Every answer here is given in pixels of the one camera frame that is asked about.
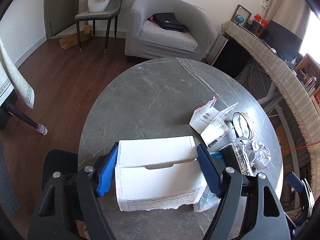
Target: white patterned tablecloth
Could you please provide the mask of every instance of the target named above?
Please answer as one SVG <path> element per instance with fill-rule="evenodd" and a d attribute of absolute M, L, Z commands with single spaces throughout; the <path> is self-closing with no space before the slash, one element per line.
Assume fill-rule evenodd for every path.
<path fill-rule="evenodd" d="M 14 88 L 25 103 L 33 108 L 35 93 L 10 59 L 0 37 L 0 106 Z"/>
<path fill-rule="evenodd" d="M 320 141 L 320 117 L 306 90 L 290 68 L 260 39 L 249 31 L 228 21 L 222 31 L 235 39 L 263 67 L 278 87 L 294 115 L 306 144 Z M 311 190 L 320 195 L 320 144 L 309 146 Z"/>

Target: gray marble tabletop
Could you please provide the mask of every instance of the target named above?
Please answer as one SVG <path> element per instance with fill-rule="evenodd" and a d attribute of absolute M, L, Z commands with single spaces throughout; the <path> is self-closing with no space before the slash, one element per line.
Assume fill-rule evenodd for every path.
<path fill-rule="evenodd" d="M 193 111 L 217 98 L 215 108 L 239 102 L 234 112 L 245 112 L 255 129 L 254 140 L 270 149 L 271 163 L 263 170 L 280 198 L 282 156 L 276 133 L 258 102 L 238 82 L 207 64 L 182 58 L 161 58 L 138 64 L 115 78 L 100 94 L 85 122 L 78 155 L 79 169 L 108 154 L 119 140 L 200 135 L 189 126 Z M 227 119 L 231 126 L 232 113 Z M 236 138 L 230 131 L 209 149 L 215 152 Z M 193 212 L 192 205 L 178 209 L 121 212 L 115 184 L 99 204 L 117 239 L 202 239 L 216 212 Z M 231 237 L 237 236 L 245 200 L 239 203 Z"/>

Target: white plant pot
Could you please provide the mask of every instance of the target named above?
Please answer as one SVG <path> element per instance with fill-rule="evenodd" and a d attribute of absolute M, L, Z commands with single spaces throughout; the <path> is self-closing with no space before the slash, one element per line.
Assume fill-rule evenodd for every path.
<path fill-rule="evenodd" d="M 103 12 L 108 6 L 110 0 L 88 0 L 90 12 Z"/>

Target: globe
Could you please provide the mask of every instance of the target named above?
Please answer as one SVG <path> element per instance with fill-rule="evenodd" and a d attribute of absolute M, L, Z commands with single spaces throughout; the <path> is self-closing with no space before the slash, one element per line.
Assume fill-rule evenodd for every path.
<path fill-rule="evenodd" d="M 237 15 L 236 16 L 236 22 L 239 23 L 243 23 L 244 22 L 244 18 L 241 15 Z"/>

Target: window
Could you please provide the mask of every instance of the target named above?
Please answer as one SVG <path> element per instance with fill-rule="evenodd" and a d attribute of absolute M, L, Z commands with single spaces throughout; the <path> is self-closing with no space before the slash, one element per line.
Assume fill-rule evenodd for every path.
<path fill-rule="evenodd" d="M 318 63 L 320 63 L 320 20 L 311 12 L 306 35 L 300 46 L 300 54 L 307 53 Z"/>

